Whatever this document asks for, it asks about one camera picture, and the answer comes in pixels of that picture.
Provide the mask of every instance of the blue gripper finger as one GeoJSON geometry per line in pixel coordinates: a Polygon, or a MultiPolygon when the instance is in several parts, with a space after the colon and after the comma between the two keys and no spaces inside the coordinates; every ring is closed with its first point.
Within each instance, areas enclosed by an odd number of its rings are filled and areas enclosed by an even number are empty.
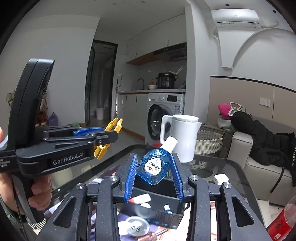
{"type": "Polygon", "coordinates": [[[73,132],[73,136],[75,137],[82,137],[86,136],[87,134],[96,133],[96,132],[103,132],[105,127],[89,127],[89,128],[81,128],[77,131],[73,132]]]}

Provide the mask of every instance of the washing machine door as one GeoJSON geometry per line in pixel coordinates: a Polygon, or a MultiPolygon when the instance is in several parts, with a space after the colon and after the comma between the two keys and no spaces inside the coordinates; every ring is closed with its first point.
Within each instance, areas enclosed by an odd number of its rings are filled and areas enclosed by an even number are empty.
{"type": "MultiPolygon", "coordinates": [[[[148,111],[147,125],[148,133],[152,140],[158,141],[160,138],[161,120],[164,115],[173,115],[165,106],[153,104],[148,111]]],[[[170,124],[166,123],[165,133],[170,131],[170,124]]]]}

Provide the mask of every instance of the small bottle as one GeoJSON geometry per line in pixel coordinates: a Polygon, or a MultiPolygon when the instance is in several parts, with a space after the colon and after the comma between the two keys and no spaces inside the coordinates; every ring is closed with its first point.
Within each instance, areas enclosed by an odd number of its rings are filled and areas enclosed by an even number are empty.
{"type": "Polygon", "coordinates": [[[128,202],[132,202],[135,204],[142,204],[142,203],[150,202],[150,201],[151,201],[151,197],[148,193],[133,197],[128,200],[128,202]]]}
{"type": "Polygon", "coordinates": [[[159,149],[148,152],[138,164],[137,175],[151,185],[158,184],[170,168],[170,154],[178,141],[168,137],[159,149]]]}
{"type": "Polygon", "coordinates": [[[296,196],[292,198],[276,219],[267,227],[273,241],[283,240],[296,224],[296,196]]]}
{"type": "Polygon", "coordinates": [[[172,211],[170,210],[170,206],[168,204],[166,204],[163,208],[165,209],[166,213],[172,214],[172,211]]]}

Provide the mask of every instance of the screw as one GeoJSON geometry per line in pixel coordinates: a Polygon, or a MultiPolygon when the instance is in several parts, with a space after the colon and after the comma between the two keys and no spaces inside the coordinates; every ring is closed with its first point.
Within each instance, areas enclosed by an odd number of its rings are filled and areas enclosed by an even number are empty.
{"type": "Polygon", "coordinates": [[[192,180],[192,181],[197,181],[199,179],[198,175],[190,175],[189,178],[192,180]]]}
{"type": "Polygon", "coordinates": [[[76,185],[76,188],[77,189],[82,189],[82,188],[84,188],[84,183],[78,183],[77,185],[76,185]]]}
{"type": "Polygon", "coordinates": [[[112,175],[109,177],[109,180],[112,182],[116,181],[117,179],[118,179],[118,176],[116,176],[116,175],[112,175]]]}
{"type": "Polygon", "coordinates": [[[225,182],[225,183],[223,183],[223,185],[224,185],[225,188],[231,188],[232,187],[231,183],[229,183],[229,182],[225,182]]]}

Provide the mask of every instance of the air conditioner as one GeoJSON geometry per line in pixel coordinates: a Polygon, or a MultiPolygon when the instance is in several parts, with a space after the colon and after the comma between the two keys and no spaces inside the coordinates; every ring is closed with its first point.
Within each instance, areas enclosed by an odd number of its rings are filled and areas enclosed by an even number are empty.
{"type": "Polygon", "coordinates": [[[212,10],[211,13],[218,28],[261,28],[260,18],[255,10],[232,8],[212,10]]]}

